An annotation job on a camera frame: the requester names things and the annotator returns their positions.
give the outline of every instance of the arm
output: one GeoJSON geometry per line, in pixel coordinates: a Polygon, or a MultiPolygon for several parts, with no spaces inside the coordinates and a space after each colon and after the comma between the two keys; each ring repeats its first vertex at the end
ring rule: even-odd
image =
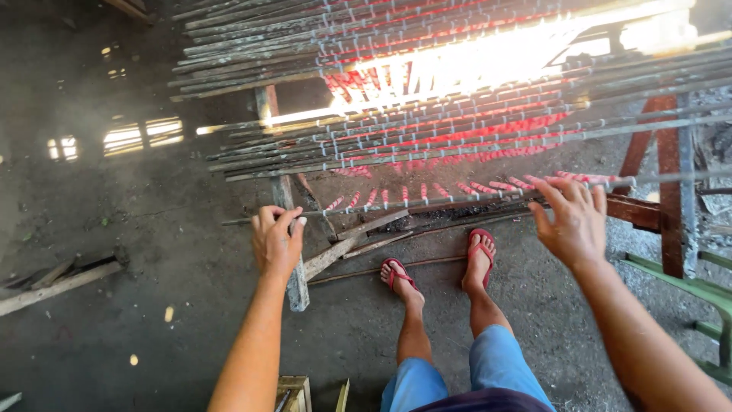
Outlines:
{"type": "Polygon", "coordinates": [[[605,260],[602,187],[548,178],[537,189],[554,210],[529,205],[544,245],[571,271],[592,309],[605,350],[637,411],[732,411],[732,402],[653,320],[605,260]]]}
{"type": "Polygon", "coordinates": [[[302,208],[266,206],[252,219],[252,243],[260,270],[241,331],[224,364],[209,412],[272,412],[280,368],[282,305],[287,281],[299,261],[306,218],[288,226],[302,208]]]}

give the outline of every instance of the forearm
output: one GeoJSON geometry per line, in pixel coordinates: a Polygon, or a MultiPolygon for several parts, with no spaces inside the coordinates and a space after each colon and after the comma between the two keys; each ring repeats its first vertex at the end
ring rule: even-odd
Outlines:
{"type": "Polygon", "coordinates": [[[280,277],[264,275],[259,279],[242,329],[216,384],[209,412],[275,409],[285,296],[280,277]]]}
{"type": "Polygon", "coordinates": [[[572,271],[592,308],[610,362],[637,410],[730,410],[724,394],[654,321],[609,262],[572,271]]]}

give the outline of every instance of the left hand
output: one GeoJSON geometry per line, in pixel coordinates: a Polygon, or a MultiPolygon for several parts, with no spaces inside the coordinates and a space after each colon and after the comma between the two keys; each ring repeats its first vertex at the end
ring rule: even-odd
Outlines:
{"type": "Polygon", "coordinates": [[[292,236],[288,234],[288,228],[300,213],[302,207],[285,210],[279,206],[265,206],[259,209],[259,216],[252,218],[252,245],[262,276],[282,277],[285,283],[290,278],[292,270],[300,261],[302,233],[307,218],[297,219],[292,236]]]}

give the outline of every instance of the dark shirt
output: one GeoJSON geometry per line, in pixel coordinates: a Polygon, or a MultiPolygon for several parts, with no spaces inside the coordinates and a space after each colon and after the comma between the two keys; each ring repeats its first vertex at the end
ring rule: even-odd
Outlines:
{"type": "Polygon", "coordinates": [[[531,395],[506,388],[489,388],[432,402],[412,412],[554,412],[531,395]]]}

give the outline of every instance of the foot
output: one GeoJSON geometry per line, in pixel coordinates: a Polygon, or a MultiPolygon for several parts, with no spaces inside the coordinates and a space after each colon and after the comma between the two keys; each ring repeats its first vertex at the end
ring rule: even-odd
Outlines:
{"type": "MultiPolygon", "coordinates": [[[[389,262],[388,265],[381,266],[381,281],[389,285],[389,277],[392,271],[406,275],[407,273],[402,269],[396,262],[389,262]]],[[[402,279],[394,275],[393,289],[402,299],[405,305],[417,304],[424,306],[425,297],[417,290],[414,289],[407,279],[402,279]]]]}
{"type": "Polygon", "coordinates": [[[496,245],[491,242],[488,236],[473,235],[470,239],[470,246],[468,246],[468,252],[475,249],[478,243],[483,243],[485,247],[490,251],[490,257],[485,254],[483,249],[478,249],[473,256],[468,259],[468,270],[463,276],[463,290],[467,287],[478,286],[483,288],[483,278],[485,278],[485,272],[490,268],[490,263],[493,261],[493,257],[496,255],[496,245]]]}

